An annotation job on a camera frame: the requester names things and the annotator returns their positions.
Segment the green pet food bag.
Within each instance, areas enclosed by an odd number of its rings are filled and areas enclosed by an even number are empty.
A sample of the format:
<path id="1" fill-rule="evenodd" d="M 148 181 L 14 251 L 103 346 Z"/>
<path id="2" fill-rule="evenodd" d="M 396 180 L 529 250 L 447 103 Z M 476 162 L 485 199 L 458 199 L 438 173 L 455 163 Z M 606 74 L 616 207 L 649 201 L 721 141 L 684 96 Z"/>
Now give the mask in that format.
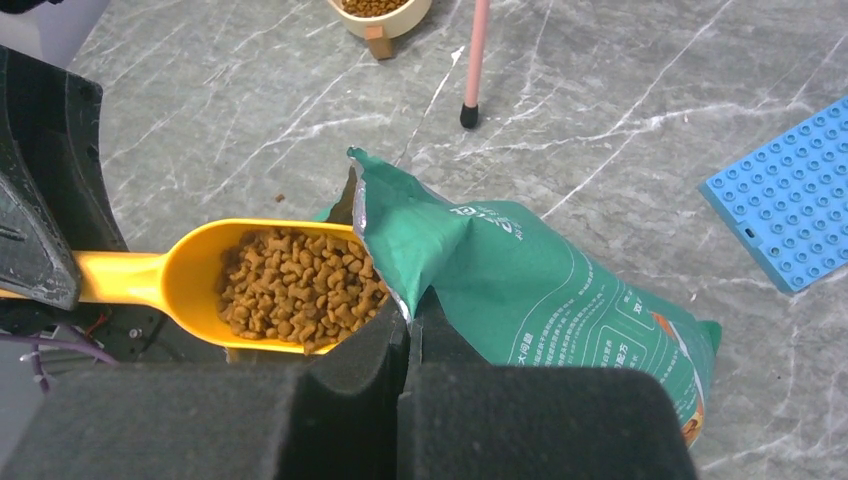
<path id="1" fill-rule="evenodd" d="M 454 203 L 352 147 L 339 204 L 403 317 L 433 290 L 486 361 L 626 368 L 670 397 L 687 444 L 705 423 L 721 326 L 631 285 L 511 201 Z"/>

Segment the yellow plastic food scoop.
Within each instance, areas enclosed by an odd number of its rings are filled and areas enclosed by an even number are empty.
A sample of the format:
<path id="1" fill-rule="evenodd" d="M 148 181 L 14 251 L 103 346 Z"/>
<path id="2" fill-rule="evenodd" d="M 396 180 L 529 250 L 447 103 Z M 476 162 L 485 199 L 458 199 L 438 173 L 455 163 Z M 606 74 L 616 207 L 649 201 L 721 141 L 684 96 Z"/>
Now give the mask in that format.
<path id="1" fill-rule="evenodd" d="M 364 244 L 348 225 L 270 219 L 224 219 L 200 226 L 165 253 L 76 251 L 81 273 L 79 302 L 145 305 L 157 309 L 186 332 L 208 343 L 231 348 L 302 353 L 277 340 L 249 341 L 232 335 L 217 315 L 218 276 L 225 250 L 251 231 L 293 228 L 335 234 Z"/>

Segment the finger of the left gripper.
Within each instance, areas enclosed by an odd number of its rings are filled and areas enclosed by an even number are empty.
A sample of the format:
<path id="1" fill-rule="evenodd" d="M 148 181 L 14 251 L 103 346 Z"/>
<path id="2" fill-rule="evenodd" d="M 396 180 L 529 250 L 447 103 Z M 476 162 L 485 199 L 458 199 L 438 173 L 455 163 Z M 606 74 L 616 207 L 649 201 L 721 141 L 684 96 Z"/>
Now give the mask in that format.
<path id="1" fill-rule="evenodd" d="M 15 144 L 1 146 L 1 290 L 74 309 L 81 273 Z"/>

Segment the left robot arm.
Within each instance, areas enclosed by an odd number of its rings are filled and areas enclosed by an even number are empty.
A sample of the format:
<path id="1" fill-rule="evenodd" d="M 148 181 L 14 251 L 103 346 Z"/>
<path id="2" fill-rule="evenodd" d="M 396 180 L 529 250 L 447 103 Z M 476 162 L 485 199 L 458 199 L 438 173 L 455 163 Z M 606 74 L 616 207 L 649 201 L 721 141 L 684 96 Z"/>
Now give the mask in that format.
<path id="1" fill-rule="evenodd" d="M 47 287 L 4 299 L 1 331 L 57 327 L 123 362 L 222 362 L 167 315 L 139 305 L 69 307 L 71 250 L 124 252 L 99 155 L 102 88 L 62 68 L 1 49 L 1 285 Z"/>

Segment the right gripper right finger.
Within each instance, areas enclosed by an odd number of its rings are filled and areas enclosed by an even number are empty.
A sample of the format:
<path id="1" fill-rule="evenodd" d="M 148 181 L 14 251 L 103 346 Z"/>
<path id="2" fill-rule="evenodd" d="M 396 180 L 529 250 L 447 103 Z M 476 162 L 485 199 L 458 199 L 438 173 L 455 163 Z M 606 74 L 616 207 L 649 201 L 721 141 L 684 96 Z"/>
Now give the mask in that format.
<path id="1" fill-rule="evenodd" d="M 635 370 L 494 366 L 433 291 L 397 402 L 401 479 L 693 479 L 671 401 Z"/>

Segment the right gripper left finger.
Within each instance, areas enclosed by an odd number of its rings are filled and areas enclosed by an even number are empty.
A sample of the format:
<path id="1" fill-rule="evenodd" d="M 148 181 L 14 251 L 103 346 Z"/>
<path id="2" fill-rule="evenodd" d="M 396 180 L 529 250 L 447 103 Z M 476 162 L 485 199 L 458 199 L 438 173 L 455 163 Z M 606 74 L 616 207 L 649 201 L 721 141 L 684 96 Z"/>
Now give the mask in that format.
<path id="1" fill-rule="evenodd" d="M 386 479 L 407 327 L 394 302 L 292 362 L 130 364 L 65 376 L 5 479 Z"/>

